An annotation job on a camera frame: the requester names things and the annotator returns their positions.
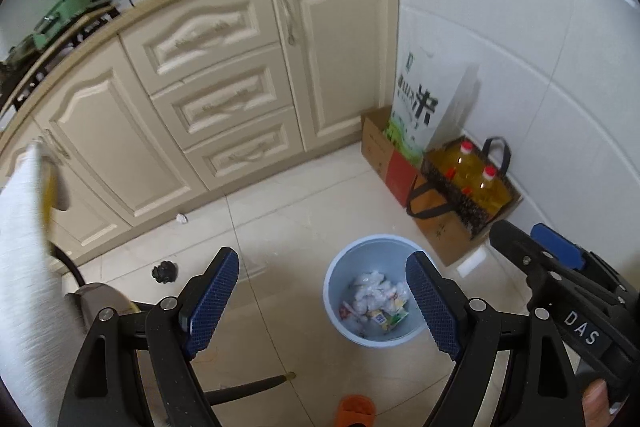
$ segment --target blue trash bin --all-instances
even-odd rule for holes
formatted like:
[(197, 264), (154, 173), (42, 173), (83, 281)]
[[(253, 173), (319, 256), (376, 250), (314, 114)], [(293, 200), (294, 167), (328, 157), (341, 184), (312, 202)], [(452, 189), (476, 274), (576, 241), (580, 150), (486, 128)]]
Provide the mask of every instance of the blue trash bin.
[(351, 283), (362, 273), (378, 271), (394, 284), (406, 283), (404, 266), (415, 251), (424, 249), (404, 237), (380, 234), (354, 241), (334, 258), (324, 278), (322, 299), (329, 319), (343, 336), (361, 346), (394, 347), (410, 341), (427, 327), (413, 298), (405, 306), (409, 315), (395, 329), (385, 333), (380, 328), (380, 334), (369, 335), (366, 339), (345, 328), (339, 314), (343, 301), (351, 303)]

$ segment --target orange shoe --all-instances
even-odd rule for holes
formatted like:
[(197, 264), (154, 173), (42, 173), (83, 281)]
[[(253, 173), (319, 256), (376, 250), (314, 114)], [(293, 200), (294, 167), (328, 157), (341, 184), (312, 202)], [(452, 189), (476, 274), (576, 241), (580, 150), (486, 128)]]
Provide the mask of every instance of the orange shoe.
[(375, 404), (366, 396), (351, 394), (340, 400), (334, 425), (335, 427), (350, 427), (352, 425), (372, 427), (375, 420)]

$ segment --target bag handle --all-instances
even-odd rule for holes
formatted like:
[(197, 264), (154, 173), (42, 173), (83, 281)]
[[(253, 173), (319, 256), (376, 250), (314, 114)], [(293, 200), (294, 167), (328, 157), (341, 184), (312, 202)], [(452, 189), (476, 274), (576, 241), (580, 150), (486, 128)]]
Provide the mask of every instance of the bag handle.
[(487, 158), (489, 158), (489, 152), (491, 151), (491, 146), (494, 144), (494, 141), (502, 143), (502, 165), (498, 169), (501, 176), (507, 174), (509, 170), (509, 165), (511, 165), (511, 148), (502, 136), (492, 136), (491, 138), (487, 138), (482, 146), (482, 154), (484, 154)]
[(430, 182), (426, 182), (424, 185), (416, 188), (415, 183), (417, 181), (418, 176), (414, 178), (414, 182), (411, 185), (411, 192), (409, 193), (409, 197), (406, 202), (406, 213), (409, 214), (409, 216), (415, 217), (415, 219), (431, 219), (432, 217), (443, 216), (444, 214), (447, 214), (447, 212), (453, 211), (453, 205), (451, 203), (444, 203), (440, 206), (434, 206), (433, 208), (428, 208), (421, 212), (414, 212), (411, 208), (412, 201), (426, 194), (430, 190), (436, 189)]

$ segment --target cardboard box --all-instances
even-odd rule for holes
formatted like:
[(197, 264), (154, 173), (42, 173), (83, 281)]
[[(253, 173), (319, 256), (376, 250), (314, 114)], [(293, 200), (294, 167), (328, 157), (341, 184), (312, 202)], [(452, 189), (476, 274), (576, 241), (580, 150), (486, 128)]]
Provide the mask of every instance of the cardboard box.
[[(362, 155), (385, 182), (402, 208), (406, 208), (409, 194), (414, 188), (414, 180), (415, 187), (420, 187), (426, 183), (426, 179), (384, 136), (383, 131), (390, 114), (389, 106), (362, 115)], [(447, 201), (443, 195), (437, 190), (430, 190), (414, 200), (412, 207), (424, 210), (444, 203)], [(505, 208), (500, 215), (503, 216), (508, 210)], [(478, 248), (486, 240), (490, 228), (487, 226), (476, 237), (472, 237), (453, 211), (431, 219), (415, 219), (415, 222), (445, 266), (455, 263), (469, 251)]]

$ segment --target hand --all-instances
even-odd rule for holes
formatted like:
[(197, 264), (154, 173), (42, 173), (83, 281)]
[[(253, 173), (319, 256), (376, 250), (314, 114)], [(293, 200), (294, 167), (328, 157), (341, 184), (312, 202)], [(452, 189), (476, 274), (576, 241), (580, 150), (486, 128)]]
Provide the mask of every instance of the hand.
[(582, 409), (586, 427), (607, 427), (613, 416), (609, 413), (609, 396), (604, 380), (591, 382), (582, 395)]

